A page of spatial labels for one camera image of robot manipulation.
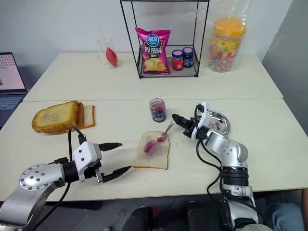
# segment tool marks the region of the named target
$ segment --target toast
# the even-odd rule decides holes
[[[82,116],[78,117],[78,120],[82,117],[82,126],[77,126],[78,129],[83,128],[91,128],[95,126],[95,120],[94,120],[94,105],[89,106],[83,106],[82,105]],[[56,131],[56,133],[66,133],[68,132],[68,129]]]
[[[168,169],[169,137],[164,142],[156,143],[148,152],[144,151],[148,142],[156,141],[161,131],[148,131],[144,133],[137,149],[134,168],[163,168]]]
[[[77,128],[83,127],[83,104],[78,102],[78,119],[77,119]]]
[[[40,110],[32,120],[32,128],[38,133],[51,133],[76,126],[78,108],[77,101],[70,101]]]
[[[94,105],[85,106],[83,108],[83,127],[82,128],[91,128],[95,126],[94,120]]]

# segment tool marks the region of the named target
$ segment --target glass cup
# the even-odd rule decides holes
[[[97,40],[97,44],[100,47],[100,50],[98,51],[98,58],[101,61],[102,64],[107,65],[109,64],[109,66],[111,68],[115,68],[112,63],[110,63],[107,58],[106,58],[106,51],[107,49],[111,49],[112,51],[114,51],[114,45],[113,42],[111,40],[111,38],[100,38],[99,40]]]

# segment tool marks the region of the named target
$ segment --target laptop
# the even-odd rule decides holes
[[[0,53],[0,129],[26,94],[13,54]]]

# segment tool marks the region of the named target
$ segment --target robotic arm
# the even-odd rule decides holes
[[[208,128],[210,107],[207,103],[197,105],[195,116],[190,120],[177,114],[174,121],[183,127],[183,134],[201,140],[207,152],[221,160],[220,190],[224,198],[220,201],[220,219],[223,230],[240,230],[258,224],[252,187],[248,184],[248,150],[236,141]]]
[[[14,192],[0,209],[0,231],[32,231],[48,196],[57,188],[74,181],[85,182],[96,177],[107,182],[124,174],[131,166],[123,167],[105,176],[100,172],[101,151],[121,146],[120,143],[95,144],[79,135],[80,146],[73,152],[73,161],[61,158],[49,164],[37,164],[21,174]]]

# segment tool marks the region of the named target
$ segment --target potato chip bag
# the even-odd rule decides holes
[[[165,51],[170,30],[145,31],[136,27],[136,32],[142,41],[143,72],[170,74]]]

